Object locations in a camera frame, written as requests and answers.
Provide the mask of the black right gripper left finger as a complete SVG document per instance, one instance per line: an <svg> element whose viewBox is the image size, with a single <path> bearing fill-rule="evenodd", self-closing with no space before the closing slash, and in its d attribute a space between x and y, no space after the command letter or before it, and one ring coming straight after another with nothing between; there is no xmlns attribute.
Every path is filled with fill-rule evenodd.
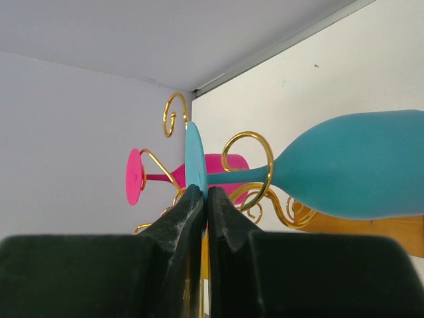
<svg viewBox="0 0 424 318"><path fill-rule="evenodd" d="M203 193L137 235L1 241L2 317L199 317Z"/></svg>

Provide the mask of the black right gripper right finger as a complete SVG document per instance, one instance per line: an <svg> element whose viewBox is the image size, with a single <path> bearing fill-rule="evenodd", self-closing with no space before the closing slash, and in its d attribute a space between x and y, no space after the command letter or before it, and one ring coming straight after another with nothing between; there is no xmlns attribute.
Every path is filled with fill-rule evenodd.
<svg viewBox="0 0 424 318"><path fill-rule="evenodd" d="M404 249L377 236L261 230L209 190L212 317L422 317L423 286Z"/></svg>

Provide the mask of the magenta wine glass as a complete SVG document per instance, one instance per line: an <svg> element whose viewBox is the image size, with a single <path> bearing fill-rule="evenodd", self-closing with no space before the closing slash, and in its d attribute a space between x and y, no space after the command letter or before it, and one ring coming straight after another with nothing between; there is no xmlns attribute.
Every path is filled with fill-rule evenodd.
<svg viewBox="0 0 424 318"><path fill-rule="evenodd" d="M142 163L142 154L146 153L162 170L163 174L147 174ZM227 157L227 162L231 168L237 170L248 170L249 165L246 159L239 154L230 154ZM207 173L218 174L225 172L221 163L220 154L206 154L205 163ZM177 192L186 186L185 164L182 164L173 172L167 171L161 162L147 149L138 150L132 149L127 160L127 170L125 178L125 187L127 201L130 205L135 205L138 202L141 191L146 187L147 181L161 181L171 183ZM211 186L222 187L227 195L232 194L242 183L238 184L212 184ZM247 192L244 192L240 197L235 199L235 205L241 204L246 198Z"/></svg>

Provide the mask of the teal wine glass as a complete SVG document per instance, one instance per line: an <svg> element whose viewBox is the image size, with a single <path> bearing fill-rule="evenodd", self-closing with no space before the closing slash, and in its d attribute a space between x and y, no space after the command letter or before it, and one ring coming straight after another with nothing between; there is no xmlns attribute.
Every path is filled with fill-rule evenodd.
<svg viewBox="0 0 424 318"><path fill-rule="evenodd" d="M423 213L423 112L354 113L322 122L298 136L260 168L209 174L200 133L189 123L185 181L260 182L276 186L320 213L353 220Z"/></svg>

